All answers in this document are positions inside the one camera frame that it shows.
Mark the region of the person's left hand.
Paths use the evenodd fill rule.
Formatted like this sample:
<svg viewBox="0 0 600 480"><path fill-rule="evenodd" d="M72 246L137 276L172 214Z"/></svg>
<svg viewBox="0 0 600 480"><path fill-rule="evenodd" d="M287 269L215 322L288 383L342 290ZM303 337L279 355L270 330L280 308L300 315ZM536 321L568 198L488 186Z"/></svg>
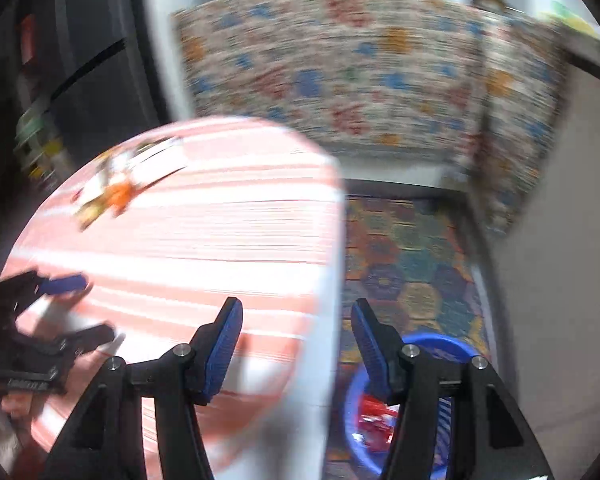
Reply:
<svg viewBox="0 0 600 480"><path fill-rule="evenodd" d="M11 436L29 439L33 400L30 391L0 393L0 440Z"/></svg>

